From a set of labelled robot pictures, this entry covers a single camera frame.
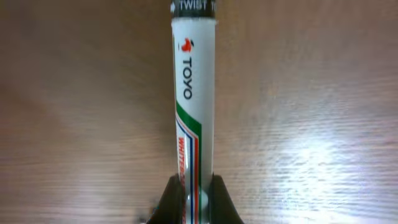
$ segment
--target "tube cap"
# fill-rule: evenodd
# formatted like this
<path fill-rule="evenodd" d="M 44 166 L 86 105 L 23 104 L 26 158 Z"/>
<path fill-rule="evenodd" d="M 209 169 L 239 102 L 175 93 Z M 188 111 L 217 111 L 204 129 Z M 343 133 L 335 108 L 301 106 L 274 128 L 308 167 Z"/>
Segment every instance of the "tube cap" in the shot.
<path fill-rule="evenodd" d="M 215 18 L 216 0 L 172 0 L 172 18 Z"/>

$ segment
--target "wooden surface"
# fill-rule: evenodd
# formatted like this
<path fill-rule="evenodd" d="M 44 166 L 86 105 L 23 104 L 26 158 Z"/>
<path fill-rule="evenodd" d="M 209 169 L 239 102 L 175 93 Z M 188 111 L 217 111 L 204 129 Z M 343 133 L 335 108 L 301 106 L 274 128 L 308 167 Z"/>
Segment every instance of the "wooden surface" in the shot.
<path fill-rule="evenodd" d="M 220 1 L 247 223 L 398 222 L 398 1 Z M 169 1 L 0 1 L 0 222 L 132 223 L 177 171 Z"/>

